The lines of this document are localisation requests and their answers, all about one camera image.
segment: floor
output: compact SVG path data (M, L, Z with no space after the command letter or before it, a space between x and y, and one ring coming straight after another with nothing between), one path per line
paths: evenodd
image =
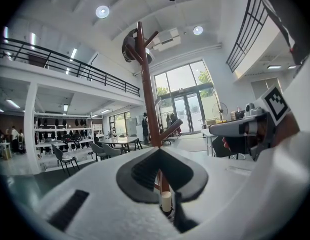
M185 149L192 154L207 155L206 138L201 133L184 135L178 137L178 139L175 138L174 141L171 141L171 144L165 142L164 146ZM87 162L79 165L79 167L83 168L92 163L95 162ZM72 167L69 171L71 174L77 172ZM37 205L48 191L68 178L68 175L62 169L42 172L36 175L31 175L30 172L26 154L15 154L8 161L0 158L0 174L3 175L3 181L6 182L12 196L31 209Z

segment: gray chair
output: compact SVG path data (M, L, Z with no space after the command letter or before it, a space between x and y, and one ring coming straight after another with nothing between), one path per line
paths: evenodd
M105 153L110 158L121 155L121 150L120 149L112 148L111 146L109 146L107 144L102 144L102 145L103 145L103 149L104 149Z
M105 153L102 147L99 147L98 145L94 143L90 143L90 147L93 150L93 152L96 154L96 162L98 162L98 157L100 157L100 161L107 158L107 154Z
M53 148L53 151L55 153L56 158L58 159L57 167L59 166L59 161L60 161L60 164L61 164L61 167L63 168L64 173L65 173L65 169L63 167L63 163L66 165L68 175L70 176L70 173L69 173L69 170L68 170L68 167L67 167L67 163L71 163L73 165L73 168L75 168L74 164L73 164L73 161L75 161L78 170L80 170L79 166L77 164L77 160L76 160L76 158L74 156L69 158L69 159L63 159L63 152L59 148L57 148L55 145L51 144L51 146Z

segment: black metal railing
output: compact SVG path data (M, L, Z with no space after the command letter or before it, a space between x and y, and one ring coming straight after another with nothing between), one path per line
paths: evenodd
M256 41L267 16L268 14L262 0L248 0L238 37L226 61L232 72L242 62Z
M138 87L118 77L77 59L24 41L11 38L3 39L0 44L0 58L32 64L78 78L86 78L88 81L98 81L105 86L140 96Z

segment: white table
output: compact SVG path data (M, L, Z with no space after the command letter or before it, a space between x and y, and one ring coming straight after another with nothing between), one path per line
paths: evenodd
M6 156L7 156L7 158L8 158L7 146L8 146L8 148L9 148L10 157L12 157L12 153L11 153L11 149L10 149L10 142L3 142L3 143L0 143L0 147L4 147L5 152L6 152Z
M206 139L207 139L207 153L209 155L209 150L208 150L208 147L210 147L210 150L211 150L211 155L214 156L214 152L213 152L213 137L216 137L215 135L211 134L209 132L209 129L202 129L201 130L201 133L206 136Z

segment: table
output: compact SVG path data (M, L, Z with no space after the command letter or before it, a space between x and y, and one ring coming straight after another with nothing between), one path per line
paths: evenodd
M8 153L7 153L7 146L8 146L8 148L9 148L10 157L12 157L12 153L11 153L11 149L10 149L10 142L3 142L3 143L0 143L0 147L2 147L2 146L3 146L4 149L5 149L7 159L9 159L9 158L8 158Z
M129 143L137 142L137 146L140 145L140 148L143 149L141 146L140 140L138 137L116 137L116 138L107 138L104 140L99 141L98 143L104 143L109 145L120 144L121 146L126 145L127 151L130 152Z
M209 155L209 150L208 150L208 147L210 147L210 150L211 150L211 155L214 156L214 152L213 152L213 137L216 137L215 135L211 134L209 132L209 129L202 129L201 130L201 133L206 136L206 139L207 139L207 154Z

